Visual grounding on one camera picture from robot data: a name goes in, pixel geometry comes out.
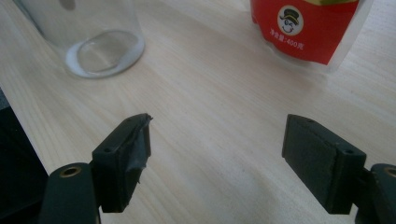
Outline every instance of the wood grain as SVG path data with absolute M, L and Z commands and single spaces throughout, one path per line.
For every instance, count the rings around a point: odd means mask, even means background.
M 67 74 L 11 0 L 0 1 L 0 84 L 50 173 L 148 112 L 152 157 L 130 206 L 103 223 L 352 223 L 330 216 L 281 158 L 286 116 L 314 119 L 396 163 L 396 2 L 376 0 L 340 68 L 279 63 L 248 0 L 136 0 L 142 58 L 103 79 Z

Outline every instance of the black plastic part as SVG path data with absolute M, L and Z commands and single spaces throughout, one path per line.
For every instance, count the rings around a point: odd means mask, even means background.
M 376 164 L 371 169 L 373 203 L 380 223 L 396 223 L 396 166 Z
M 100 223 L 91 166 L 72 163 L 49 176 L 40 224 Z
M 0 223 L 36 223 L 47 179 L 11 107 L 0 110 Z
M 105 213 L 121 213 L 150 156 L 149 122 L 140 114 L 123 121 L 92 153 L 97 198 Z
M 288 115 L 282 156 L 329 214 L 349 214 L 364 152 L 312 119 Z

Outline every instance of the clear glass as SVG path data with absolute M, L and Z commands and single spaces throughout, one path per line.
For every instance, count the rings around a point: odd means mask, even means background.
M 145 47 L 132 0 L 14 0 L 80 77 L 108 77 L 134 64 Z

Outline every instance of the screw hole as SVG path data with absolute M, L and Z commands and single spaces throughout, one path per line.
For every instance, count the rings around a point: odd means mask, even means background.
M 385 172 L 387 172 L 388 175 L 396 178 L 396 169 L 395 168 L 387 167 L 387 168 L 385 168 Z
M 344 152 L 345 152 L 346 154 L 353 154 L 353 151 L 352 151 L 351 149 L 344 150 Z
M 67 178 L 67 177 L 77 175 L 80 172 L 81 172 L 81 168 L 79 166 L 72 166 L 72 167 L 62 170 L 60 177 Z

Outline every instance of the wooden table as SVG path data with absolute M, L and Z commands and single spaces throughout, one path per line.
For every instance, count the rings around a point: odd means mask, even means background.
M 136 0 L 146 49 L 123 74 L 83 79 L 11 0 L 0 2 L 0 83 L 50 173 L 148 112 L 152 157 L 130 206 L 104 223 L 352 223 L 330 216 L 281 157 L 288 114 L 374 163 L 396 163 L 396 2 L 375 0 L 329 75 L 278 63 L 248 0 Z

